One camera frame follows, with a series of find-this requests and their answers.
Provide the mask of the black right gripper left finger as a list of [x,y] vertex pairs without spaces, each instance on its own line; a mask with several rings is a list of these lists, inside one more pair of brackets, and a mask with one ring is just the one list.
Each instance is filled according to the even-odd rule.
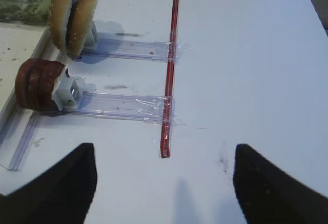
[[83,143],[29,183],[1,195],[1,223],[84,223],[97,186],[92,143]]

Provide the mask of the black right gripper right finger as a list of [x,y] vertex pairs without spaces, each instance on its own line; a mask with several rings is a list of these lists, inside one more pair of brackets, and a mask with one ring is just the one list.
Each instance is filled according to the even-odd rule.
[[247,144],[236,146],[233,185],[247,223],[327,223],[327,197]]

